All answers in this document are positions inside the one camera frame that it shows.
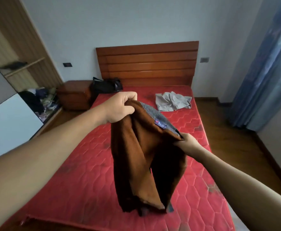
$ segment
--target purple clothing tag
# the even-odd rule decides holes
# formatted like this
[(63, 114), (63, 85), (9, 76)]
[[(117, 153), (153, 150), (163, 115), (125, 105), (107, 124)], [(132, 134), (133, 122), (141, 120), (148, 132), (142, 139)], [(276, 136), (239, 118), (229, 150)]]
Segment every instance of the purple clothing tag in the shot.
[(158, 119), (156, 119), (154, 121), (154, 124), (156, 124), (157, 126), (161, 127), (162, 129), (166, 129), (167, 128), (167, 125), (164, 124), (163, 122), (159, 121)]

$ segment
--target wooden headboard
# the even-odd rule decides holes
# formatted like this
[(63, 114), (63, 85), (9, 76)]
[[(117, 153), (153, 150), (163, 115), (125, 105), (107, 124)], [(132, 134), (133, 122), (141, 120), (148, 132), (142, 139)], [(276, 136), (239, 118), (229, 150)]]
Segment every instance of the wooden headboard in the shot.
[(191, 85), (199, 41), (96, 48), (102, 78), (124, 86)]

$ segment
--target blue curtain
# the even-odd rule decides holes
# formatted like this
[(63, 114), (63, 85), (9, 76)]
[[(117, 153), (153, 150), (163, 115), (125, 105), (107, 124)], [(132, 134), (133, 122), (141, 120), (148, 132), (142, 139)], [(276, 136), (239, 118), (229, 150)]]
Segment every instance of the blue curtain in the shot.
[(260, 130), (281, 108), (281, 6), (229, 112), (233, 126)]

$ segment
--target hexagonal quilting pattern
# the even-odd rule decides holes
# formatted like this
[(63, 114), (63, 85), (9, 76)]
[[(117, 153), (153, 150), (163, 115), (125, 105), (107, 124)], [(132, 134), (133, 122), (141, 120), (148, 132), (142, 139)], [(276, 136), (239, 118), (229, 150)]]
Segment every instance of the hexagonal quilting pattern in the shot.
[[(156, 108), (155, 93), (174, 91), (192, 96), (188, 86), (125, 87), (138, 100)], [(94, 106), (111, 95), (99, 95)], [(191, 109), (163, 112), (181, 132), (191, 133), (210, 150), (194, 99)], [(110, 124), (89, 133), (50, 181), (24, 206), (30, 216), (97, 230), (234, 230), (227, 203), (202, 164), (188, 166), (171, 199), (174, 212), (123, 213), (118, 201), (110, 150)]]

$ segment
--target person's left hand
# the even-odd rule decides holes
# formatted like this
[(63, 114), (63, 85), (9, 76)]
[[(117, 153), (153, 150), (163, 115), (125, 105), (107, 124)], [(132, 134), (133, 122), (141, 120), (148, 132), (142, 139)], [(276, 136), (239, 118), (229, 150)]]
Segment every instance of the person's left hand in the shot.
[(133, 91), (118, 92), (102, 103), (100, 106), (104, 111), (105, 121), (111, 123), (117, 122), (126, 115), (134, 113), (135, 109), (132, 106), (124, 105), (128, 99), (137, 100), (137, 93)]

